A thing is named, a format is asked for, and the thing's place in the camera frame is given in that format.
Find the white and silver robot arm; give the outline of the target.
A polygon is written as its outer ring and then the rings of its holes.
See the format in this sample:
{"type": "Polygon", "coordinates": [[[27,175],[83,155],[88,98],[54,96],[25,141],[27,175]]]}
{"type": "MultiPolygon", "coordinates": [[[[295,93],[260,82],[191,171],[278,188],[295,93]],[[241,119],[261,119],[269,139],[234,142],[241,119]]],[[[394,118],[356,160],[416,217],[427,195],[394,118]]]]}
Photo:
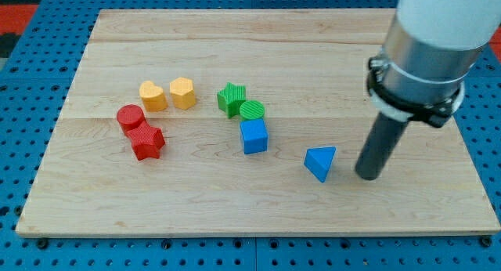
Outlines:
{"type": "Polygon", "coordinates": [[[500,24],[500,0],[398,0],[367,90],[377,120],[442,127],[465,96],[464,79],[500,24]]]}

